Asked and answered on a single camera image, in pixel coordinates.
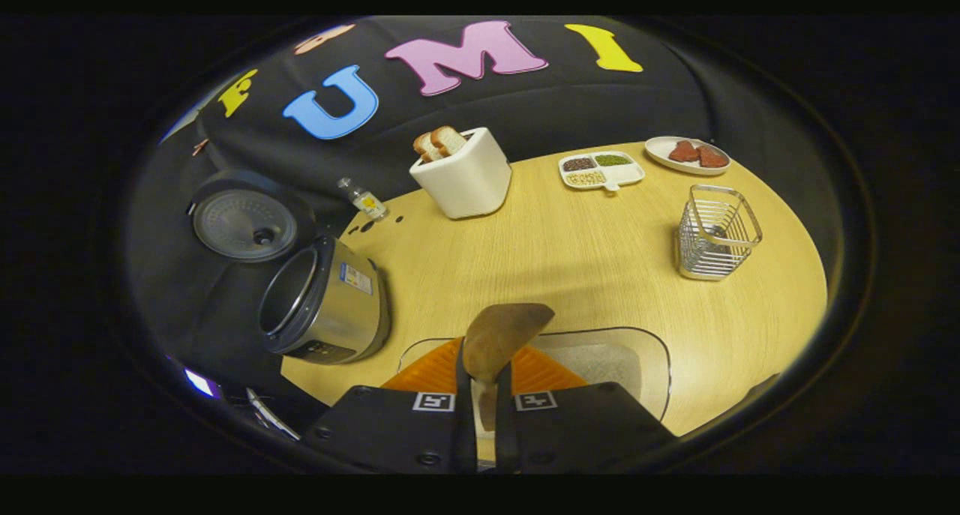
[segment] orange gripper pad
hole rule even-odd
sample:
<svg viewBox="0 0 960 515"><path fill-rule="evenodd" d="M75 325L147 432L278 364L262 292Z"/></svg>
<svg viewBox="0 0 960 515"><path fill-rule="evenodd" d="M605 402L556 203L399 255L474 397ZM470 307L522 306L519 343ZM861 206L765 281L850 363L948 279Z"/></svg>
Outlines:
<svg viewBox="0 0 960 515"><path fill-rule="evenodd" d="M511 367L513 367L511 392L514 395L579 388L587 385L579 375L530 345L524 346L514 355Z"/></svg>
<svg viewBox="0 0 960 515"><path fill-rule="evenodd" d="M414 361L381 388L428 393L457 392L457 355L463 337L447 341Z"/></svg>
<svg viewBox="0 0 960 515"><path fill-rule="evenodd" d="M398 391L423 391L431 393L457 392L457 355L463 337L450 340L436 347L429 354L394 375L381 388ZM584 379L565 366L558 364L549 355L525 346L511 361L513 382L511 392L531 393L556 389L579 388L587 385Z"/></svg>

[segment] stainless steel rice cooker body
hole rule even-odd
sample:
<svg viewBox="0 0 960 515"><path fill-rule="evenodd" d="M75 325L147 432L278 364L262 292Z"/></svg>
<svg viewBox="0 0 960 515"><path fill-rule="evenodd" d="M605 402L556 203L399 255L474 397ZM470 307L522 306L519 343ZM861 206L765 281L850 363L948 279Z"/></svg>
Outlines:
<svg viewBox="0 0 960 515"><path fill-rule="evenodd" d="M323 236L291 256L259 312L267 349L315 364L346 364L383 346L390 331L386 289L374 263Z"/></svg>

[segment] white plate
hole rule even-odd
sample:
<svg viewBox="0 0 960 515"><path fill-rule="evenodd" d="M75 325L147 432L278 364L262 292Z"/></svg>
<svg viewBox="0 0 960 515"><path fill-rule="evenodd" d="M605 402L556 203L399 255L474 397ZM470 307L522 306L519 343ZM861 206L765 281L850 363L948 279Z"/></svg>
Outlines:
<svg viewBox="0 0 960 515"><path fill-rule="evenodd" d="M630 163L627 164L614 164L614 166L600 166L596 162L596 157L601 155L616 155L624 157ZM593 161L593 169L582 169L582 170L563 170L563 164L567 160L571 159L590 159ZM563 157L556 163L556 167L559 169L559 176L563 180L563 183L567 186L573 188L606 188L606 190L619 190L620 186L625 186L625 184L635 184L637 181L644 179L646 173L644 169L641 169L641 166L635 162L633 157L628 156L622 151L595 151L590 153L580 153L577 155L570 155ZM570 175L576 174L589 174L591 172L600 172L604 176L604 183L599 184L574 184L570 180Z"/></svg>
<svg viewBox="0 0 960 515"><path fill-rule="evenodd" d="M681 142L681 140L689 140L694 149L700 146L706 146L720 155L726 156L726 166L720 166L717 167L717 169L704 169L700 166L699 160L693 160L690 163L681 163L678 160L670 159L670 153L676 148L677 142ZM717 176L723 174L730 169L730 165L734 161L731 159L730 154L715 145L703 142L703 140L687 139L685 136L654 136L654 138L647 140L644 144L644 151L647 152L647 155L651 157L651 159L662 164L662 166L669 166L670 169L700 176Z"/></svg>

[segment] pink letter m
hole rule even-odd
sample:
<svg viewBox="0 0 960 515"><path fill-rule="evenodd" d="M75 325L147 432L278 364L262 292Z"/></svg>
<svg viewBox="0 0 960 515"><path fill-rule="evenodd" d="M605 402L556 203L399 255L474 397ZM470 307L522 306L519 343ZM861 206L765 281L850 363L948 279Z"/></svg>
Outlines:
<svg viewBox="0 0 960 515"><path fill-rule="evenodd" d="M460 85L460 78L443 74L439 65L477 80L483 78L484 54L493 59L493 71L497 74L541 70L549 65L531 54L509 28L510 23L505 20L477 22L463 28L460 47L417 39L391 48L385 56L400 58L410 65L421 77L421 94L426 96L442 94Z"/></svg>

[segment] bread slice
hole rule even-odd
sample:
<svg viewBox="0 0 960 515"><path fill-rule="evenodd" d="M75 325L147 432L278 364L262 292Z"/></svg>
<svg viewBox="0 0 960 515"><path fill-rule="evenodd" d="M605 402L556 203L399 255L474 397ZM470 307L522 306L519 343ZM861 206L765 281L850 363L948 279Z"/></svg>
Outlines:
<svg viewBox="0 0 960 515"><path fill-rule="evenodd" d="M430 133L430 143L439 150L439 155L450 157L467 143L467 139L449 125L443 125Z"/></svg>
<svg viewBox="0 0 960 515"><path fill-rule="evenodd" d="M423 163L430 163L432 160L441 160L443 156L440 150L430 143L430 133L423 133L414 140L414 150L417 151Z"/></svg>

